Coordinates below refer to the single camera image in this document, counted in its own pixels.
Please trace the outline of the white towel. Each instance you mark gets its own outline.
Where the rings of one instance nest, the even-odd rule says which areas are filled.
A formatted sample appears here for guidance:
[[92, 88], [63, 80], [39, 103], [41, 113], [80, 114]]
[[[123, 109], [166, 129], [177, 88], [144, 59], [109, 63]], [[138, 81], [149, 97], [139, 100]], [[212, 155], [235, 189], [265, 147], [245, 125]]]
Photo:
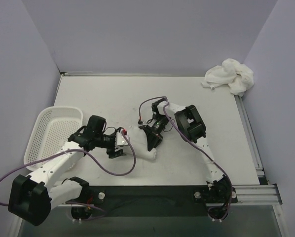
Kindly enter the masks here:
[[147, 136], [143, 130], [139, 129], [136, 125], [131, 125], [127, 130], [127, 135], [135, 151], [136, 158], [151, 162], [156, 160], [157, 150], [156, 148], [152, 148], [151, 151], [148, 151]]
[[254, 72], [245, 64], [231, 58], [209, 69], [201, 82], [203, 88], [211, 90], [227, 85], [231, 94], [240, 97], [254, 84]]

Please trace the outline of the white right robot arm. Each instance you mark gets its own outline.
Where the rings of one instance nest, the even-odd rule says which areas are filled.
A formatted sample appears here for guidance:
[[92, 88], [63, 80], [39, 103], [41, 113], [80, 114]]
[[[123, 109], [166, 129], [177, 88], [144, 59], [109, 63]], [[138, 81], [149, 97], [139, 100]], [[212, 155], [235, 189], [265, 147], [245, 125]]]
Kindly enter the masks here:
[[210, 200], [220, 202], [225, 197], [232, 198], [232, 182], [223, 168], [215, 162], [207, 139], [206, 125], [197, 108], [194, 105], [180, 106], [170, 103], [165, 96], [155, 97], [153, 100], [151, 109], [155, 122], [152, 126], [142, 119], [139, 109], [138, 126], [146, 133], [148, 145], [158, 145], [162, 140], [161, 129], [170, 123], [184, 141], [201, 153]]

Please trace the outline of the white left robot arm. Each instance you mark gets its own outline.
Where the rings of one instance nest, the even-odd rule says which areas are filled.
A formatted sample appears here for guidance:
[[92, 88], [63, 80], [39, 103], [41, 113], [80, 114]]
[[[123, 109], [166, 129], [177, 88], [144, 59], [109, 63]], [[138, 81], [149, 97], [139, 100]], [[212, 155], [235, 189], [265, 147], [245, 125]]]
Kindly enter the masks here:
[[91, 116], [88, 124], [73, 133], [48, 162], [27, 176], [18, 175], [12, 183], [8, 211], [38, 226], [55, 207], [72, 199], [78, 203], [86, 202], [89, 199], [88, 182], [73, 177], [59, 186], [55, 183], [95, 148], [106, 149], [110, 158], [123, 155], [121, 147], [128, 144], [127, 131], [119, 127], [107, 135], [105, 126], [105, 118]]

